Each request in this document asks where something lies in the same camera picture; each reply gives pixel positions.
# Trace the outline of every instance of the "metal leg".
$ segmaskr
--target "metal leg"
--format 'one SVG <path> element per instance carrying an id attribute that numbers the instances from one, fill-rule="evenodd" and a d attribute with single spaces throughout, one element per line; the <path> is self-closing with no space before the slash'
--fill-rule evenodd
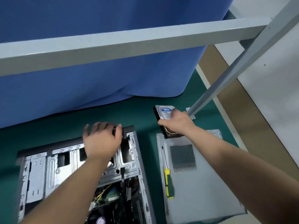
<path id="1" fill-rule="evenodd" d="M 299 0 L 290 0 L 269 25 L 255 38 L 249 48 L 245 50 L 195 102 L 195 104 L 192 105 L 188 111 L 188 115 L 195 115 L 287 32 L 289 32 L 298 22 Z"/>

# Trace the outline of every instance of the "metal bar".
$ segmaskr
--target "metal bar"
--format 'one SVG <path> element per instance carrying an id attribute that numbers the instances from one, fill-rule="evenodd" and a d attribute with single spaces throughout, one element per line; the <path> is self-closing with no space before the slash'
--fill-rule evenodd
<path id="1" fill-rule="evenodd" d="M 249 48 L 245 50 L 195 102 L 189 109 L 188 115 L 195 115 L 235 78 L 270 49 L 279 39 L 289 32 L 298 22 L 299 0 L 290 0 L 259 36 L 256 37 Z"/>
<path id="2" fill-rule="evenodd" d="M 0 44 L 0 76 L 256 37 L 269 17 L 193 23 Z"/>

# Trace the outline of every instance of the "green work surface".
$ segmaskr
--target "green work surface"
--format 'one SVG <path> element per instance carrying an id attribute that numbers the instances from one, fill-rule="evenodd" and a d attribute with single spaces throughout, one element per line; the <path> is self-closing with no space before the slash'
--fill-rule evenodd
<path id="1" fill-rule="evenodd" d="M 18 150 L 80 137 L 83 127 L 98 121 L 109 121 L 123 126 L 134 125 L 150 189 L 157 223 L 166 223 L 156 134 L 154 105 L 173 105 L 183 111 L 206 91 L 195 70 L 185 91 L 174 98 L 132 97 L 117 103 L 54 114 L 30 122 L 0 129 L 0 220 L 12 223 L 16 205 L 19 167 L 15 166 Z M 225 141 L 237 145 L 213 101 L 196 114 L 194 123 L 206 130 L 219 129 Z"/>

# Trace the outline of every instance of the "floor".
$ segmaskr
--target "floor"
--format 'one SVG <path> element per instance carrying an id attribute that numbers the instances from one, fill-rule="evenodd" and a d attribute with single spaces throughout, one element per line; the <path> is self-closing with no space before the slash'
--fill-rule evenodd
<path id="1" fill-rule="evenodd" d="M 228 68 L 214 45 L 207 47 L 196 69 L 208 88 Z M 235 79 L 214 102 L 238 146 L 283 170 L 299 181 L 299 168 L 255 106 L 241 83 Z M 258 224 L 252 214 L 227 219 L 222 224 Z"/>

